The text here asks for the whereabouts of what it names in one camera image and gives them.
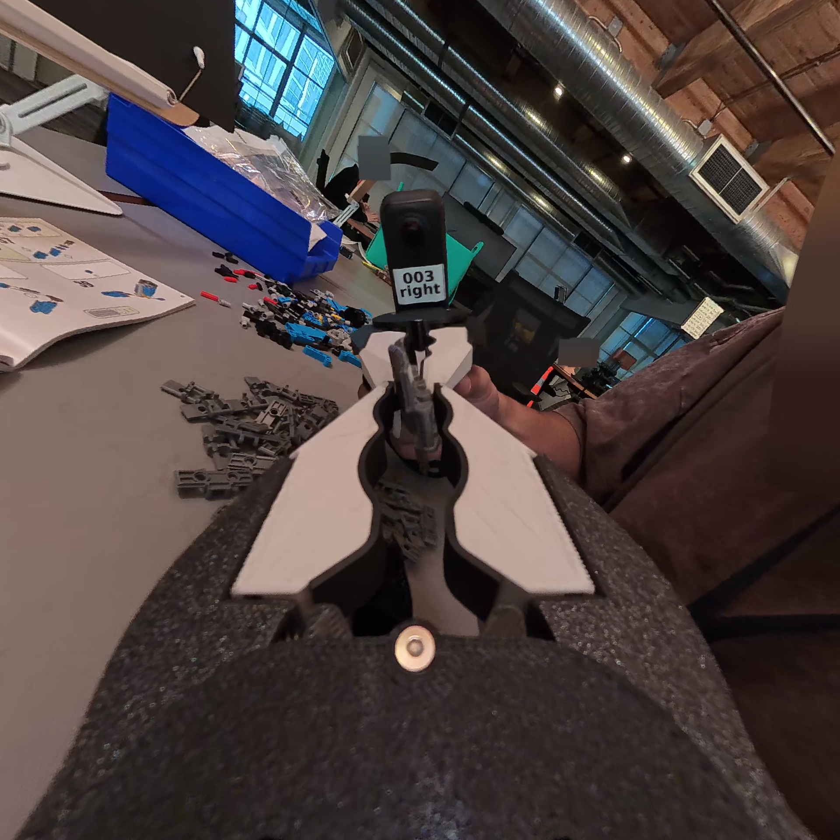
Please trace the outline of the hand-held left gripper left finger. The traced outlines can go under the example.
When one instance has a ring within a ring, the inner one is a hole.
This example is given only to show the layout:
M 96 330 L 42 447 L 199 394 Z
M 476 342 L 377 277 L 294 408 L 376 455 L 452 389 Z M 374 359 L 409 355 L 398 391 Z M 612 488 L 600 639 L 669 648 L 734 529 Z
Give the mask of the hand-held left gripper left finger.
M 371 599 L 386 557 L 375 487 L 387 468 L 391 385 L 301 446 L 233 582 L 238 599 Z

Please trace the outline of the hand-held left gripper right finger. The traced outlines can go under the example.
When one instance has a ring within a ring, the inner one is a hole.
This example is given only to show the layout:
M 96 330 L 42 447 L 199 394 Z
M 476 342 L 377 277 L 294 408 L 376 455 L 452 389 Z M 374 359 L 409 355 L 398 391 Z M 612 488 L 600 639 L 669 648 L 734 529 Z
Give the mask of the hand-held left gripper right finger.
M 454 487 L 444 578 L 457 599 L 593 595 L 595 583 L 546 483 L 550 463 L 445 385 L 441 467 Z

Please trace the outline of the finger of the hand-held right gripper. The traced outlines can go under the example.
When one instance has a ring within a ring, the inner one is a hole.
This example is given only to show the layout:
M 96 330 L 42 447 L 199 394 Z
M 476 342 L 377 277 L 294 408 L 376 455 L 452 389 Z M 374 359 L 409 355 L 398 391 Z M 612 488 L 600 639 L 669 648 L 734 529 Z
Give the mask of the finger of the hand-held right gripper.
M 362 384 L 359 394 L 387 388 L 394 380 L 389 348 L 403 339 L 402 331 L 372 331 L 358 357 L 361 363 Z
M 454 389 L 473 364 L 473 347 L 467 327 L 455 325 L 431 329 L 432 343 L 425 358 L 425 382 L 429 390 L 436 385 Z

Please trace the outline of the pile of grey track links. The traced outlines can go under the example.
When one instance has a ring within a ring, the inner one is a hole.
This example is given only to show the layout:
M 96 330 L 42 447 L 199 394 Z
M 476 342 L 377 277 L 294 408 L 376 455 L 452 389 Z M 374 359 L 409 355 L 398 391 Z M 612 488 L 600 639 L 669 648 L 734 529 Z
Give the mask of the pile of grey track links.
M 169 380 L 163 393 L 180 403 L 181 414 L 200 424 L 210 467 L 174 473 L 180 498 L 208 501 L 236 497 L 283 458 L 290 458 L 340 414 L 325 397 L 292 390 L 258 377 L 245 378 L 239 398 L 225 399 L 197 383 Z M 400 484 L 380 479 L 374 491 L 382 509 L 382 533 L 405 560 L 416 562 L 437 545 L 435 511 Z

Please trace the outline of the grey desk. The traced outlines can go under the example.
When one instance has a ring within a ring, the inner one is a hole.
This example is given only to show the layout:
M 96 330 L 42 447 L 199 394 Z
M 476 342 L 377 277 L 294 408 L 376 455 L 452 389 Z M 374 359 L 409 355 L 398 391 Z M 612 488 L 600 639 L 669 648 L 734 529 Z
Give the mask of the grey desk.
M 246 284 L 222 248 L 153 206 L 122 217 L 2 201 L 193 298 L 167 317 L 65 339 L 2 374 L 2 838 L 14 838 L 73 743 L 113 649 L 154 584 L 212 520 L 181 500 L 178 469 L 205 464 L 169 380 L 241 396 L 258 376 L 342 408 L 352 364 L 324 368 L 239 324 Z

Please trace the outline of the person's right hand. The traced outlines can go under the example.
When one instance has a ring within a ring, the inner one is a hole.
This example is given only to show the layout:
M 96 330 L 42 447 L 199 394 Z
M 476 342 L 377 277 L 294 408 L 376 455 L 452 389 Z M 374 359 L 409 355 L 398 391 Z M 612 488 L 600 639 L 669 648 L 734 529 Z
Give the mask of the person's right hand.
M 496 421 L 502 408 L 501 394 L 493 384 L 488 372 L 472 364 L 465 376 L 454 386 L 454 391 L 489 419 Z M 415 437 L 404 422 L 397 427 L 396 418 L 389 437 L 389 444 L 405 462 L 417 462 Z

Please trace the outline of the black equipment case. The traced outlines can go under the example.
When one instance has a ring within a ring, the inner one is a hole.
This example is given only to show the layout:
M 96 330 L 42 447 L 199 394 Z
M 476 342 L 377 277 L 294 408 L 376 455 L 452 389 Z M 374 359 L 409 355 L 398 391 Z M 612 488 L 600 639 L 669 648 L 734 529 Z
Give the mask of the black equipment case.
M 558 360 L 560 342 L 578 338 L 591 321 L 511 270 L 482 292 L 468 315 L 473 364 L 501 394 L 524 404 Z

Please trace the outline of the heap of mixed coloured bricks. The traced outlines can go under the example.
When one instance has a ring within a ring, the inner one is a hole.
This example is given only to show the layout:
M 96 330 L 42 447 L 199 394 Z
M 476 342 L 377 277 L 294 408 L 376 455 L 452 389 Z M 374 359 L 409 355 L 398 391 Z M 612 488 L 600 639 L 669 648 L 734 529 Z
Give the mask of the heap of mixed coloured bricks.
M 334 360 L 361 368 L 354 334 L 370 326 L 372 314 L 339 303 L 331 292 L 294 290 L 267 278 L 253 280 L 248 289 L 259 298 L 243 304 L 240 325 L 286 350 L 301 348 L 308 357 L 330 368 Z

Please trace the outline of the clear plastic bags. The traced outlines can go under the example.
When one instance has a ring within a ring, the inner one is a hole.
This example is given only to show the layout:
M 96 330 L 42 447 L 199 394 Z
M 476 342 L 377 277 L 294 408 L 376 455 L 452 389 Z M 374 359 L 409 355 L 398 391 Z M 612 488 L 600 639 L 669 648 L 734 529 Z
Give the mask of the clear plastic bags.
M 324 197 L 285 142 L 268 140 L 242 129 L 212 125 L 185 129 L 185 134 L 214 158 L 243 176 L 311 224 L 332 222 L 340 210 Z

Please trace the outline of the scattered black and red pins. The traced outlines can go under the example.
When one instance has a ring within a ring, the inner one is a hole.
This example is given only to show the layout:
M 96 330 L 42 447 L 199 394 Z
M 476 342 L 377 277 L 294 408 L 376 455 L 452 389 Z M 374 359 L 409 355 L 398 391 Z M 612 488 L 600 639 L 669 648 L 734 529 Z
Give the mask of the scattered black and red pins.
M 213 268 L 202 277 L 200 301 L 232 311 L 261 311 L 268 295 L 263 272 L 228 251 L 212 251 Z

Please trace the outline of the large paned window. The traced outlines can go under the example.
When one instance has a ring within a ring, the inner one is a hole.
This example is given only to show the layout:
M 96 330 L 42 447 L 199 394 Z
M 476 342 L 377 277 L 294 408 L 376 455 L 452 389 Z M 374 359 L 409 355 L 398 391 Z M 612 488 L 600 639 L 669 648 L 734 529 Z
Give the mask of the large paned window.
M 237 126 L 305 140 L 335 71 L 313 2 L 237 1 Z

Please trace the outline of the blue plastic bin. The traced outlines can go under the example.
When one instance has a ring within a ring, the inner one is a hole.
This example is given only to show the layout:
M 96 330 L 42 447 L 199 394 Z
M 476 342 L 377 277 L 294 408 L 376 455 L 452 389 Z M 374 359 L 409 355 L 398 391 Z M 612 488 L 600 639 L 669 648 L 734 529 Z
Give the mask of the blue plastic bin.
M 106 173 L 216 245 L 274 279 L 294 284 L 331 271 L 342 234 L 310 224 L 190 139 L 183 129 L 111 94 Z

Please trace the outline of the white vent grille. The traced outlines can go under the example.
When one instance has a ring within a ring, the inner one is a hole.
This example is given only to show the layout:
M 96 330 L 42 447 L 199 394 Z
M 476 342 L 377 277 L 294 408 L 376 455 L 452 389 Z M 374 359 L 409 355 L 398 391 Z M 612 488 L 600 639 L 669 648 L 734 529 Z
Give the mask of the white vent grille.
M 770 193 L 769 184 L 721 134 L 709 139 L 689 178 L 735 224 L 753 214 Z

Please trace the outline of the open instruction booklet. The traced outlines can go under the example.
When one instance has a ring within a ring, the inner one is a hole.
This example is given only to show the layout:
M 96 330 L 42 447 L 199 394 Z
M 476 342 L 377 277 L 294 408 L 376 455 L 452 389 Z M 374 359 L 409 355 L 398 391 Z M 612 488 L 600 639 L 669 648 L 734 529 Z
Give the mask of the open instruction booklet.
M 1 219 L 1 372 L 59 341 L 162 318 L 194 305 L 37 217 Z

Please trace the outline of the black partition panel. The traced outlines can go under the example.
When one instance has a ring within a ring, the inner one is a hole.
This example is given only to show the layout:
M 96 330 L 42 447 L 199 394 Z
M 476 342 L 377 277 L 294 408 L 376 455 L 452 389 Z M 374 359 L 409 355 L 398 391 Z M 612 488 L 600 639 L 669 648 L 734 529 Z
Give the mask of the black partition panel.
M 238 69 L 234 1 L 37 1 L 40 8 L 100 47 L 145 70 L 180 96 L 205 56 L 185 105 L 199 124 L 235 127 Z

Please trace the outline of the silver ventilation duct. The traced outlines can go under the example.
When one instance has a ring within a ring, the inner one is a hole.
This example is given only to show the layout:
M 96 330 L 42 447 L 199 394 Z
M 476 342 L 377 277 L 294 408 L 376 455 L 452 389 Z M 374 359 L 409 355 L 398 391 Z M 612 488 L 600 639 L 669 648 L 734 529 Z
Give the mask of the silver ventilation duct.
M 765 288 L 786 302 L 798 255 L 764 211 L 753 171 L 707 141 L 576 2 L 337 2 L 404 75 L 441 101 L 661 297 L 677 286 Z

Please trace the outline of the white wall sign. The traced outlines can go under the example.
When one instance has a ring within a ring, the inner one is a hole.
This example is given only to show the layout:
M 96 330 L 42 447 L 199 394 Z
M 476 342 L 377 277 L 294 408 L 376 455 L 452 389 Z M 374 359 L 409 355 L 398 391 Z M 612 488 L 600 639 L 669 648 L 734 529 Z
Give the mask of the white wall sign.
M 704 297 L 688 318 L 679 325 L 679 329 L 692 340 L 698 340 L 724 313 L 723 307 L 711 297 Z

